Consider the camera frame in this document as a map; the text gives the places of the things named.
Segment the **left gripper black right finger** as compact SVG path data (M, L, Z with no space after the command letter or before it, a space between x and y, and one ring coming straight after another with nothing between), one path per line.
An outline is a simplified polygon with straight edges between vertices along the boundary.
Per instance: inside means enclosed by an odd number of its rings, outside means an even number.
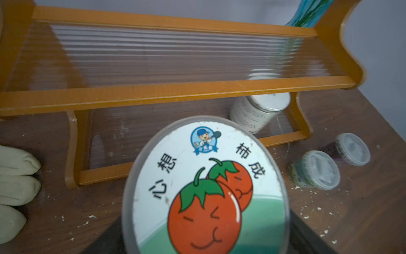
M288 254L337 254L291 209Z

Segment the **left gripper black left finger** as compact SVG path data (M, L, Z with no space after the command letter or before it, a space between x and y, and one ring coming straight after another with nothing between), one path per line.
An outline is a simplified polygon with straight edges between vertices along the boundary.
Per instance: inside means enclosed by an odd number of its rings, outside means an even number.
M104 231L81 254L126 254L122 234L122 218L118 217L109 228Z

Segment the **green seed plastic jar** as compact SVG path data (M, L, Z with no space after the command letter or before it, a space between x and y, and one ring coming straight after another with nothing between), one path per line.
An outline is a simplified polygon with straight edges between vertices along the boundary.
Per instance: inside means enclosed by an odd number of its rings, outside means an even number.
M334 160L325 152L311 150L288 167L293 183L302 188L329 191L340 183L340 172Z

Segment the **dark seed plastic jar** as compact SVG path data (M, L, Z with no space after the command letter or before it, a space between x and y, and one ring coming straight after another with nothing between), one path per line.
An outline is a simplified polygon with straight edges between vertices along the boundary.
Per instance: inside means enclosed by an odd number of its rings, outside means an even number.
M353 133L339 134L336 139L319 148L328 154L337 166L361 167L371 160L371 153L365 142Z

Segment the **tomato lid round tin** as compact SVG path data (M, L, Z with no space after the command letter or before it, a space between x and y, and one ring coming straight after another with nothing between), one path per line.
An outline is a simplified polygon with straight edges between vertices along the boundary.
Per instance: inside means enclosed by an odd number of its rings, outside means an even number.
M162 129L137 156L124 189L129 254L284 254L289 223L275 160L221 117Z

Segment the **white tin can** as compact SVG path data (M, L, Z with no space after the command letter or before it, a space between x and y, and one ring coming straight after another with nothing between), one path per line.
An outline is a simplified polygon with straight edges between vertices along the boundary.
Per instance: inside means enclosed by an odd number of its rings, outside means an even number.
M249 133L257 134L290 102L290 93L241 96L231 107L229 118Z

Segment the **wooden three-tier shelf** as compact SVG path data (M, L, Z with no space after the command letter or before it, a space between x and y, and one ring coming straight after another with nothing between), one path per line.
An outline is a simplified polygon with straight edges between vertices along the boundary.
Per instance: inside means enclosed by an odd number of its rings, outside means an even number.
M126 177L128 159L91 169L92 137L108 109L137 116L158 105L174 120L198 101L219 108L233 97L288 92L266 147L304 140L313 130L299 95L351 89L365 80L348 52L344 26L358 1L334 1L313 28L226 22L1 2L1 119L64 112L70 125L64 173L69 188Z

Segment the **cream work glove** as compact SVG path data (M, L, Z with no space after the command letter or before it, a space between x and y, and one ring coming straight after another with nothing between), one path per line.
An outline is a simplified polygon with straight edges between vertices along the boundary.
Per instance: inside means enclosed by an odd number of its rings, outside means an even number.
M1 146L1 244L14 239L27 219L17 206L31 202L41 183L33 177L41 163L31 153Z

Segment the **glass vase with flowers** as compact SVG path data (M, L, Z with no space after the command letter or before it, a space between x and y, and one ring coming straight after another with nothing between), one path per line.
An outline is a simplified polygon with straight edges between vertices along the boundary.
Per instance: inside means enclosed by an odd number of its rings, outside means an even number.
M286 26L314 27L333 2L334 0L302 0Z

